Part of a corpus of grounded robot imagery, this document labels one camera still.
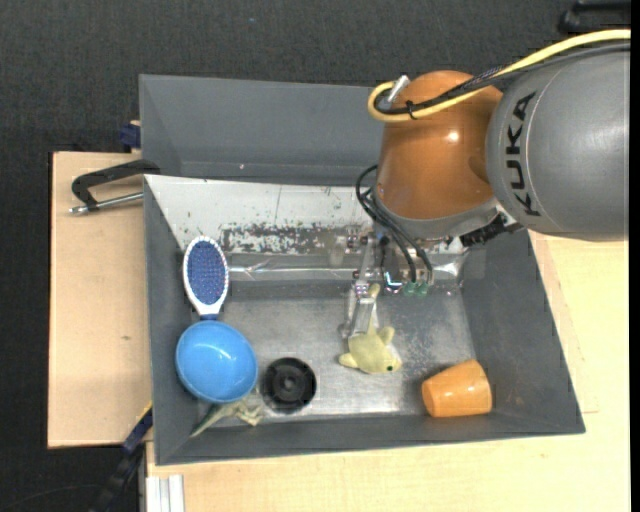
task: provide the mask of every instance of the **dark floor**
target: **dark floor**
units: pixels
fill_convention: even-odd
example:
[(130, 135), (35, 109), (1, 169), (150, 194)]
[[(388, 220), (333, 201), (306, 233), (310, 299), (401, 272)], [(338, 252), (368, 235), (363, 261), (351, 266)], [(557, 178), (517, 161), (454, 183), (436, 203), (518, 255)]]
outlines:
[[(47, 152), (121, 151), (139, 73), (375, 85), (563, 35), (566, 0), (0, 1), (0, 512), (82, 511), (116, 448), (46, 450)], [(135, 510), (129, 493), (120, 510)]]

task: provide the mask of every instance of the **cardboard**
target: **cardboard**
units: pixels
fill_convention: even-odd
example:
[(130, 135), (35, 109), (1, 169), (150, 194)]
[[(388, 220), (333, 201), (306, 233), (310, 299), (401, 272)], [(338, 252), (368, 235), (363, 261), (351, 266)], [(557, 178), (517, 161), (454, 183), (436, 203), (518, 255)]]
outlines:
[[(49, 447), (120, 443), (151, 399), (142, 204), (68, 212), (81, 204), (76, 176), (136, 158), (53, 155)], [(137, 177), (92, 190), (101, 200), (140, 188)]]

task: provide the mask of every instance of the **yellow cable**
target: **yellow cable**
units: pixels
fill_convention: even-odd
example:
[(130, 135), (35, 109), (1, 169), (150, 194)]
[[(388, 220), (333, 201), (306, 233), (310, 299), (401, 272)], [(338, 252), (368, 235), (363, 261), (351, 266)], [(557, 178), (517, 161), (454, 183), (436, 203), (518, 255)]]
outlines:
[[(539, 50), (535, 53), (532, 53), (528, 57), (507, 66), (501, 71), (497, 72), (494, 76), (503, 75), (505, 73), (509, 73), (511, 71), (516, 71), (526, 66), (530, 66), (532, 64), (537, 64), (538, 62), (542, 62), (553, 55), (561, 53), (563, 51), (569, 50), (571, 48), (575, 48), (577, 46), (582, 46), (584, 44), (589, 43), (597, 43), (600, 41), (611, 41), (617, 39), (631, 39), (631, 30), (629, 29), (617, 29), (617, 30), (603, 30), (601, 32), (591, 32), (589, 34), (582, 34), (579, 36), (572, 37), (570, 39), (566, 39), (565, 41), (561, 41), (559, 43), (552, 44), (551, 46), (547, 46), (542, 50)], [(402, 121), (410, 121), (411, 116), (409, 114), (384, 114), (380, 112), (375, 107), (375, 99), (380, 95), (380, 93), (384, 90), (391, 89), (393, 86), (393, 82), (385, 82), (384, 84), (380, 84), (376, 87), (373, 92), (369, 95), (369, 99), (367, 101), (367, 109), (369, 110), (369, 114), (374, 119), (379, 121), (384, 121), (386, 123), (398, 123)], [(468, 98), (471, 98), (475, 94), (478, 94), (482, 89), (477, 89), (475, 91), (468, 92), (467, 94), (463, 94), (462, 96), (458, 96), (457, 98), (452, 98), (447, 101), (443, 101), (438, 105), (434, 105), (433, 107), (416, 110), (413, 113), (413, 117), (420, 119), (423, 117), (427, 117), (431, 114), (435, 114), (436, 112), (440, 112), (446, 108), (449, 108), (456, 103), (460, 103)]]

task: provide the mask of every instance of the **blue bowl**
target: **blue bowl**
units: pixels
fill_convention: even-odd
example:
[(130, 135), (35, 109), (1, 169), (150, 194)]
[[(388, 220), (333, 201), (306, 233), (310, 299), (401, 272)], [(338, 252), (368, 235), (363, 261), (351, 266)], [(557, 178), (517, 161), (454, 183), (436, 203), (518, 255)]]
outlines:
[(215, 320), (200, 321), (182, 333), (176, 370), (194, 396), (214, 404), (240, 400), (258, 378), (258, 362), (247, 339)]

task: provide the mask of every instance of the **orange plastic cup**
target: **orange plastic cup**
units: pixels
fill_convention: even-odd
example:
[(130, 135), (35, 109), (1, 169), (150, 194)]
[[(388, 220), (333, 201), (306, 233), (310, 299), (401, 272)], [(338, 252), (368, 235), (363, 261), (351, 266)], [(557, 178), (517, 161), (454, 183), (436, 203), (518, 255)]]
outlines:
[(435, 418), (486, 414), (493, 406), (489, 380), (475, 359), (425, 380), (422, 399), (429, 414)]

